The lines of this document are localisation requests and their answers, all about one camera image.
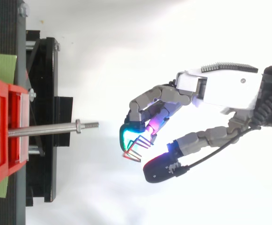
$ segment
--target white background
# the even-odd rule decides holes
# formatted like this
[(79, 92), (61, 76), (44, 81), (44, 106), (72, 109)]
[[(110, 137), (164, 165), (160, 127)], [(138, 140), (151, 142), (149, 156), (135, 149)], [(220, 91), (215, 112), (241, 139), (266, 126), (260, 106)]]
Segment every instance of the white background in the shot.
[[(181, 70), (216, 61), (260, 71), (272, 65), (272, 0), (26, 2), (27, 29), (61, 44), (59, 96), (74, 97), (73, 120), (100, 122), (58, 150), (57, 198), (35, 199), (28, 225), (272, 224), (272, 129), (159, 184), (147, 183), (141, 166), (121, 157), (118, 139), (129, 102)], [(216, 108), (184, 107), (156, 142), (165, 148), (228, 118)]]

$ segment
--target black cable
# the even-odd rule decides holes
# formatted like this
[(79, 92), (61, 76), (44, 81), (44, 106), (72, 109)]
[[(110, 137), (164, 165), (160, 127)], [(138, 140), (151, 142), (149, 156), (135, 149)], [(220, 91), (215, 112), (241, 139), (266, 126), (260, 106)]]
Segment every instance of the black cable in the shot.
[(170, 81), (169, 83), (167, 84), (163, 84), (163, 86), (170, 86), (170, 87), (173, 87), (173, 88), (176, 88), (176, 85), (175, 85), (175, 79), (173, 81)]
[(237, 136), (233, 137), (232, 139), (230, 139), (228, 142), (226, 142), (224, 145), (222, 145), (220, 148), (218, 148), (216, 151), (212, 152), (211, 154), (207, 155), (206, 157), (198, 160), (197, 162), (187, 166), (188, 169), (191, 169), (201, 163), (203, 163), (204, 161), (208, 160), (210, 157), (218, 154), (219, 152), (221, 152), (223, 149), (225, 149), (227, 146), (229, 146), (232, 142), (236, 141), (238, 138), (244, 136), (245, 134), (249, 133), (250, 131), (256, 130), (254, 128), (249, 128), (241, 133), (239, 133)]

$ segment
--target red plastic holder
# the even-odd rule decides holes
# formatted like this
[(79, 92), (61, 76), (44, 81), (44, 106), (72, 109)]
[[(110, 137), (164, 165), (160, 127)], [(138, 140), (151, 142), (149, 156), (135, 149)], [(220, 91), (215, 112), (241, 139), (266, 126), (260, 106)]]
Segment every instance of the red plastic holder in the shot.
[[(9, 85), (9, 128), (29, 126), (29, 95), (22, 87)], [(29, 159), (29, 137), (9, 138), (9, 175), (15, 173)]]
[(0, 81), (0, 182), (18, 171), (28, 159), (28, 137), (8, 140), (8, 127), (29, 125), (27, 100), (29, 95), (25, 89)]

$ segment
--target bolt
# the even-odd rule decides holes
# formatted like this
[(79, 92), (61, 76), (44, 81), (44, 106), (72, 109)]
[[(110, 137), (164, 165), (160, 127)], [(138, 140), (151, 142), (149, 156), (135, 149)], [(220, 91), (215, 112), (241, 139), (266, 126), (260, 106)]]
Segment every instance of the bolt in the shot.
[(28, 6), (28, 4), (22, 3), (18, 8), (18, 14), (23, 18), (28, 17), (29, 16), (29, 6)]
[(29, 101), (33, 102), (34, 98), (36, 98), (37, 94), (34, 92), (34, 89), (29, 90)]
[(60, 43), (56, 43), (56, 44), (55, 44), (55, 50), (56, 50), (57, 52), (59, 52), (59, 51), (61, 50)]

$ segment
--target metal rod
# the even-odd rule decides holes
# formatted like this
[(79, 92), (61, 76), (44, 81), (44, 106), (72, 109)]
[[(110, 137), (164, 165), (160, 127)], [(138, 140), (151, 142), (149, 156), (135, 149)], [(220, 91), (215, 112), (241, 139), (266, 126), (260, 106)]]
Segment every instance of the metal rod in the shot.
[(29, 146), (29, 155), (40, 155), (40, 151), (37, 145)]
[(25, 49), (33, 50), (35, 43), (36, 43), (35, 41), (27, 41), (25, 44)]
[(41, 125), (32, 127), (20, 127), (15, 129), (9, 129), (9, 137), (22, 137), (22, 136), (37, 136), (37, 135), (53, 135), (62, 134), (76, 131), (81, 133), (82, 129), (98, 128), (99, 123), (81, 123), (80, 120), (76, 120), (75, 123), (61, 123), (51, 125)]

